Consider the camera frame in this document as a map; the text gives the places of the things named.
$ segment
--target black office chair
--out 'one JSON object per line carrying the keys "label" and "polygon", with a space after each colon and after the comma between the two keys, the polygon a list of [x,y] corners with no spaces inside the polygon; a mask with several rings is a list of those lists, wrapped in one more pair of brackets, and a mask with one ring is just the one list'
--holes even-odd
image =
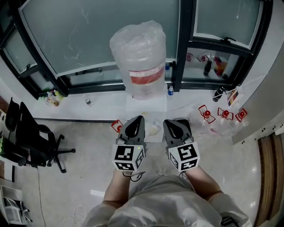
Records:
{"label": "black office chair", "polygon": [[[47,166],[50,167],[52,160],[54,160],[60,171],[66,173],[66,170],[62,169],[60,165],[58,155],[75,153],[76,150],[58,151],[60,141],[64,139],[64,136],[60,135],[56,141],[53,132],[47,126],[36,123],[23,102],[19,108],[19,105],[11,98],[5,124],[10,132],[16,129],[16,147],[29,149],[31,160],[28,161],[28,155],[25,155],[18,161],[19,166],[30,164],[32,167],[45,167],[48,161]],[[40,132],[46,133],[48,140],[41,137]]]}

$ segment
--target bottle label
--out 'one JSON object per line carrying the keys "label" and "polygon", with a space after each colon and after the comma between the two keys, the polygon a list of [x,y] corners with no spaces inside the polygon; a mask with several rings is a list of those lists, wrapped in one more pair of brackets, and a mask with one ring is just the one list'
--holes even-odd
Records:
{"label": "bottle label", "polygon": [[157,67],[143,71],[129,71],[131,81],[134,84],[147,84],[158,80],[165,72],[165,63],[161,63]]}

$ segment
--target black window frame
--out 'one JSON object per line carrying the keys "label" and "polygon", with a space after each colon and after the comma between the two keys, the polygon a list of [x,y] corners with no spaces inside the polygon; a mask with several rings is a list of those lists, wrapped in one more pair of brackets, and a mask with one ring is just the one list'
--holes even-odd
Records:
{"label": "black window frame", "polygon": [[[1,33],[0,55],[11,72],[32,94],[34,98],[38,99],[40,96],[46,96],[46,92],[43,92],[30,77],[32,73],[37,71],[39,71],[46,80],[52,82],[54,88],[57,89],[63,96],[89,92],[125,90],[125,86],[122,80],[109,80],[71,85],[67,76],[60,76],[58,78],[55,78],[49,67],[46,65],[46,63],[38,53],[20,17],[18,8],[25,2],[25,0],[16,2],[13,0],[1,0],[0,9],[3,7],[5,2],[8,2],[9,4],[12,14],[12,21],[8,28]],[[224,86],[227,90],[234,89],[237,85],[243,82],[262,47],[271,20],[273,0],[263,0],[263,11],[261,15],[260,25],[254,43],[250,50],[234,44],[217,42],[216,40],[210,40],[207,38],[194,37],[193,31],[195,23],[196,3],[197,0],[180,0],[177,60],[176,62],[170,64],[172,67],[171,79],[166,78],[165,81],[168,87],[170,85],[173,85],[174,91],[176,92],[179,92],[180,89],[215,90],[219,86]],[[17,70],[10,63],[9,59],[6,57],[5,53],[2,50],[3,45],[6,43],[7,39],[15,29],[18,30],[24,44],[37,63],[37,66],[31,67],[21,74],[17,72]],[[204,80],[198,78],[183,79],[182,77],[186,61],[185,57],[188,47],[230,53],[238,55],[239,59],[235,65],[233,72],[231,73],[231,76],[227,80]]]}

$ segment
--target window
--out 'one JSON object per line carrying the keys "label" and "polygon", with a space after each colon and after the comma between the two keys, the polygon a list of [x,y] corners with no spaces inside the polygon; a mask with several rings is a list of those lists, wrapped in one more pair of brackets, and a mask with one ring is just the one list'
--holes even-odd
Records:
{"label": "window", "polygon": [[256,59],[273,0],[4,0],[0,54],[35,97],[124,90],[109,41],[155,20],[166,34],[168,86],[233,89]]}

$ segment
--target gray shirt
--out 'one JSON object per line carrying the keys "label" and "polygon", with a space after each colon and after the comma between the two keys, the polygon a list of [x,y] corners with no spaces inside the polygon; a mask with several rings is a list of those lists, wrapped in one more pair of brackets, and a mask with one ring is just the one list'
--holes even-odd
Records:
{"label": "gray shirt", "polygon": [[106,204],[93,208],[82,227],[251,227],[251,222],[223,193],[202,199],[190,182],[178,176],[140,180],[119,209]]}

